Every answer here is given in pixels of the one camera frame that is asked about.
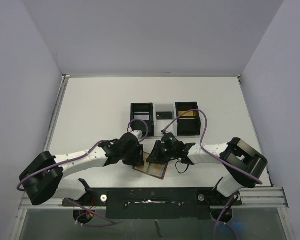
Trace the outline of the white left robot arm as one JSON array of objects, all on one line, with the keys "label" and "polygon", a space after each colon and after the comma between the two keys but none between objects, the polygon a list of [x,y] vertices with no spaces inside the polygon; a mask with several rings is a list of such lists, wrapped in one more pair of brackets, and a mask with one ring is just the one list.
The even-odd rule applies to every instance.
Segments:
[{"label": "white left robot arm", "polygon": [[64,155],[40,153],[19,176],[17,190],[26,192],[34,206],[53,197],[70,198],[85,206],[92,193],[83,178],[67,177],[91,168],[106,167],[122,161],[133,167],[144,165],[142,132],[133,130],[120,139],[101,140],[92,148]]}]

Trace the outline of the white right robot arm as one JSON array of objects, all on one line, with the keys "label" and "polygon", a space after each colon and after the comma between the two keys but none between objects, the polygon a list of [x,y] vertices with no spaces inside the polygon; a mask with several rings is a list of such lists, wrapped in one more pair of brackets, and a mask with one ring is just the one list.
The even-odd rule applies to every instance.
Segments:
[{"label": "white right robot arm", "polygon": [[222,144],[204,145],[184,143],[168,133],[155,142],[146,161],[164,165],[173,160],[188,166],[222,164],[228,174],[219,180],[212,192],[213,200],[220,205],[242,188],[253,189],[262,185],[260,177],[268,164],[262,154],[238,137]]}]

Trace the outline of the black white card sorting tray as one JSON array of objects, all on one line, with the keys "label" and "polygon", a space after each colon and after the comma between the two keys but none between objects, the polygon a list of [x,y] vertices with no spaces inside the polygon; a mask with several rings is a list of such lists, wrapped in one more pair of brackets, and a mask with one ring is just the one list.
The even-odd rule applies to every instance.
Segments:
[{"label": "black white card sorting tray", "polygon": [[[149,114],[150,120],[136,119],[130,125],[131,130],[140,130],[143,135],[161,137],[162,130],[168,127],[167,133],[173,133],[179,137],[199,136],[201,134],[201,117],[196,111],[197,102],[173,102],[173,103],[132,103],[130,105],[130,119],[134,120],[136,114]],[[197,117],[180,117],[178,111],[196,111]],[[172,112],[172,119],[157,120],[157,112]]]}]

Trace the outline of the brown leather card holder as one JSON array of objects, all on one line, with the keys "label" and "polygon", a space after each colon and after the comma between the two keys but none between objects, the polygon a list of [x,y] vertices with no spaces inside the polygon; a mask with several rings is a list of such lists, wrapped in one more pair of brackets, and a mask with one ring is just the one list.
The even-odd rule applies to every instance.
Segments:
[{"label": "brown leather card holder", "polygon": [[142,174],[145,174],[147,176],[163,180],[165,178],[168,164],[155,164],[155,163],[149,163],[147,162],[148,157],[150,156],[149,153],[143,152],[143,160],[144,165],[143,166],[133,166],[132,169],[135,171],[138,171]]}]

